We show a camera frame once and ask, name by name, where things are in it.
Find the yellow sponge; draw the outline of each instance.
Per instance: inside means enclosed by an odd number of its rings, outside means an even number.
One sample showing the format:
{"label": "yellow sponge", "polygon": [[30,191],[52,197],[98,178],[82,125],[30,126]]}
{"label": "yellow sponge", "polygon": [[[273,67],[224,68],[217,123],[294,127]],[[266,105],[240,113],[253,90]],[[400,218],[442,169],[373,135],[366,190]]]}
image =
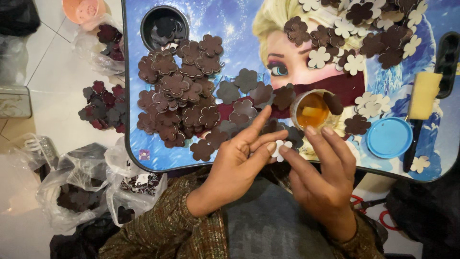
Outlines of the yellow sponge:
{"label": "yellow sponge", "polygon": [[442,77],[442,74],[429,72],[421,72],[416,75],[412,87],[409,119],[426,120],[430,118]]}

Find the blue container lid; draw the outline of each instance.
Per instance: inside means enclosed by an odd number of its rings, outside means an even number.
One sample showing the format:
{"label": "blue container lid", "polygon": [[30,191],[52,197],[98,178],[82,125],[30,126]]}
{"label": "blue container lid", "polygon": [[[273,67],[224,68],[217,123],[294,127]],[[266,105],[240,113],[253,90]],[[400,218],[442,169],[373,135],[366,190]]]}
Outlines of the blue container lid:
{"label": "blue container lid", "polygon": [[372,124],[367,134],[367,146],[376,156],[385,159],[398,157],[412,143],[412,128],[405,120],[389,117]]}

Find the black cup holder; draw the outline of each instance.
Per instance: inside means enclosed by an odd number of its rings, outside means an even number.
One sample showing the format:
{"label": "black cup holder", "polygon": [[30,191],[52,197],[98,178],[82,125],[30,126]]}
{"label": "black cup holder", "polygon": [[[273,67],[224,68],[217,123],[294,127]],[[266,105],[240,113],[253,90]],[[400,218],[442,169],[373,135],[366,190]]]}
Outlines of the black cup holder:
{"label": "black cup holder", "polygon": [[161,48],[161,45],[152,39],[152,29],[155,26],[155,21],[161,17],[171,17],[177,20],[182,30],[178,33],[179,39],[188,39],[190,33],[189,23],[187,18],[181,11],[172,6],[155,6],[148,11],[141,22],[141,38],[145,47],[150,51]]}
{"label": "black cup holder", "polygon": [[460,35],[456,32],[448,32],[441,37],[439,49],[436,56],[435,73],[443,75],[439,83],[439,94],[437,98],[443,99],[450,95],[454,86],[457,62],[460,53]]}

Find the wrist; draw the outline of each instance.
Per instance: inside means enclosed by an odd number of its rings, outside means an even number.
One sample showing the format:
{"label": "wrist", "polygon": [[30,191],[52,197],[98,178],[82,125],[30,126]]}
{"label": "wrist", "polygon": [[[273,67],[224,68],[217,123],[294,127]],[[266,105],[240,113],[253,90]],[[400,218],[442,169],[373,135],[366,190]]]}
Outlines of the wrist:
{"label": "wrist", "polygon": [[211,199],[211,195],[206,191],[204,186],[190,192],[187,197],[187,208],[189,212],[197,218],[204,217],[218,210],[221,205]]}
{"label": "wrist", "polygon": [[340,213],[336,218],[324,222],[323,225],[328,234],[339,242],[351,240],[357,231],[355,214],[351,208]]}

